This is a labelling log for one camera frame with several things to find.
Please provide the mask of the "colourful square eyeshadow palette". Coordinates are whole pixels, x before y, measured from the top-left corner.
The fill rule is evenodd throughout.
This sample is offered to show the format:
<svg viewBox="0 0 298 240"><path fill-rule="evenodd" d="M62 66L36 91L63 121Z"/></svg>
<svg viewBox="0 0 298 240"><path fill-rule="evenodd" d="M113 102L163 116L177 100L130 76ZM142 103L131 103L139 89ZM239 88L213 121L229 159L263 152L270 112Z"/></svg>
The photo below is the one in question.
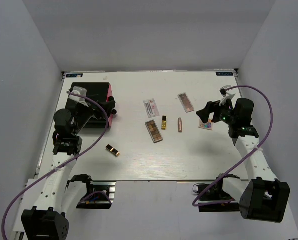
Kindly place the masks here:
<svg viewBox="0 0 298 240"><path fill-rule="evenodd" d="M198 127L200 129L204 129L204 130L209 130L211 131L212 130L212 127L213 127L213 122L212 122L212 119L208 119L207 123L203 123L202 120L199 120L199 125Z"/></svg>

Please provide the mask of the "black pink drawer organizer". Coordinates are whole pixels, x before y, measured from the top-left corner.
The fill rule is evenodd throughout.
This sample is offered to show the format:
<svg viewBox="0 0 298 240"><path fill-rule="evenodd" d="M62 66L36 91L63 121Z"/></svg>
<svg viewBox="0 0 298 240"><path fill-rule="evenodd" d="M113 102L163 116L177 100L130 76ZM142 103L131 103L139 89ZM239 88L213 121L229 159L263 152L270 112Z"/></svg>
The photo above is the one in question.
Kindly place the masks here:
<svg viewBox="0 0 298 240"><path fill-rule="evenodd" d="M71 129L77 128L90 128L90 129L109 129L112 124L112 118L107 117L106 113L102 109L102 107L98 104L98 102L105 102L108 97L112 97L112 89L111 85L107 82L74 82L71 84L69 88L69 92L73 89L73 87L82 87L87 90L86 97L84 97L85 102L90 105L97 106L105 115L105 124L96 124L96 125L78 125L74 116L74 107L76 106L76 102L67 98L65 108L61 110L61 118L62 124Z"/></svg>

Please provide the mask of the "pink-brown eyeshadow palette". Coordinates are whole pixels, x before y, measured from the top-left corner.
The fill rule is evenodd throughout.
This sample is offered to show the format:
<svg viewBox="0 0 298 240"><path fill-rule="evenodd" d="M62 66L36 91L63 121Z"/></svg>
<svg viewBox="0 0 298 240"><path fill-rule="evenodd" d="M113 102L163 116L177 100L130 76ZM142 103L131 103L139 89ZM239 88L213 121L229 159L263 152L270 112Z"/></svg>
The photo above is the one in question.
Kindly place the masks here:
<svg viewBox="0 0 298 240"><path fill-rule="evenodd" d="M194 111L194 107L193 105L191 104L191 101L189 100L188 96L186 93L180 93L178 95L178 98L185 110L186 113L190 113L190 112L193 112Z"/></svg>

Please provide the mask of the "rose gold lipstick tube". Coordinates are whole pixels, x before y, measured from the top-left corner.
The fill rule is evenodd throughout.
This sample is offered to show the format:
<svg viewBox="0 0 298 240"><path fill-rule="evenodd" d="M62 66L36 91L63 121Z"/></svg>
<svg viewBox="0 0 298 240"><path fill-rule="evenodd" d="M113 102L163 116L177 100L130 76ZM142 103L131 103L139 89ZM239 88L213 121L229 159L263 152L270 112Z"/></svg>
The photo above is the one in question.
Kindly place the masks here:
<svg viewBox="0 0 298 240"><path fill-rule="evenodd" d="M178 118L178 132L181 133L183 131L183 126L182 126L182 118Z"/></svg>

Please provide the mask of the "brown eyeshadow palette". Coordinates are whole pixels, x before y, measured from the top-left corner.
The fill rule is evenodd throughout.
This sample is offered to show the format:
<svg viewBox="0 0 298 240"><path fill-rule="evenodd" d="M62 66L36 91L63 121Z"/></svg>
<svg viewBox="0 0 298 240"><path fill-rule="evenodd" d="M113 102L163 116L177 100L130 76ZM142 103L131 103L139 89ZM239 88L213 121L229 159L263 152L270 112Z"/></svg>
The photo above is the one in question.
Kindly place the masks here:
<svg viewBox="0 0 298 240"><path fill-rule="evenodd" d="M163 140L162 135L161 135L154 120L145 122L145 126L148 130L148 133L149 133L153 143L158 143Z"/></svg>

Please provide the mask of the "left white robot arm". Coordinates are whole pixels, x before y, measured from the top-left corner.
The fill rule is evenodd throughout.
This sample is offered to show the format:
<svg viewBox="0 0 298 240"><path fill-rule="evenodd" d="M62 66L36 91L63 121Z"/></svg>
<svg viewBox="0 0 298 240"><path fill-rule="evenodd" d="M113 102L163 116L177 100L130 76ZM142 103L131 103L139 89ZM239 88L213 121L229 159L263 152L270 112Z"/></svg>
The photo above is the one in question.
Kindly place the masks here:
<svg viewBox="0 0 298 240"><path fill-rule="evenodd" d="M53 116L53 155L50 171L41 193L31 209L25 209L21 222L29 240L64 240L69 231L68 215L79 205L109 199L109 188L95 189L91 177L79 174L69 177L74 165L83 152L80 130L91 118L103 118L105 127L109 118L116 114L112 96L106 102L95 102L87 97L70 94L69 107L60 109Z"/></svg>

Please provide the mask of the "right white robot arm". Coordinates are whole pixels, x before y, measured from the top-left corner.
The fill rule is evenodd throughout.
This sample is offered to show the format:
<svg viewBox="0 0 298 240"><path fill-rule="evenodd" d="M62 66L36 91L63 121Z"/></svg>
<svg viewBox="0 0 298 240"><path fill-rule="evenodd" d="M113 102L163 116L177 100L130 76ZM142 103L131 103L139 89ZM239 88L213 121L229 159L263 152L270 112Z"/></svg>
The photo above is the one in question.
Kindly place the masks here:
<svg viewBox="0 0 298 240"><path fill-rule="evenodd" d="M229 137L238 150L248 182L228 170L220 174L214 183L200 190L194 204L200 209L209 205L221 205L235 201L243 219L280 223L283 220L290 194L289 185L278 180L260 149L259 135L251 125L254 103L239 98L235 104L230 99L209 101L205 108L196 112L205 124L213 114L212 122L228 125Z"/></svg>

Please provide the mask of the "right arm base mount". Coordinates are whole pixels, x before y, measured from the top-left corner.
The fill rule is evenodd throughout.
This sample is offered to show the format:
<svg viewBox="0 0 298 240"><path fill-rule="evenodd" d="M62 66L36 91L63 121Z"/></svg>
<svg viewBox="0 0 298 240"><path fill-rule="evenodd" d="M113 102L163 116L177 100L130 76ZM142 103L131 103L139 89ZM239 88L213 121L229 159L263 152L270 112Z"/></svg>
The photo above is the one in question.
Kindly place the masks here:
<svg viewBox="0 0 298 240"><path fill-rule="evenodd" d="M241 212L240 198L247 187L247 181L234 174L228 174L216 184L196 183L192 191L197 197L192 205L198 207L200 213Z"/></svg>

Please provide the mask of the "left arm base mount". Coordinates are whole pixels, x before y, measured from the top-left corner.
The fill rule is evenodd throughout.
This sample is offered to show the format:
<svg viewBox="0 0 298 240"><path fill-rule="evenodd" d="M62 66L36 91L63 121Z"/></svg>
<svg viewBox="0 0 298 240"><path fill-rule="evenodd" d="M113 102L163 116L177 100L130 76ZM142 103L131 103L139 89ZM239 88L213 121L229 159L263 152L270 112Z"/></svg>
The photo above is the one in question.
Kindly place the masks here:
<svg viewBox="0 0 298 240"><path fill-rule="evenodd" d="M113 203L116 182L92 180L89 175L74 175L66 184L66 193L74 198L77 209L108 210Z"/></svg>

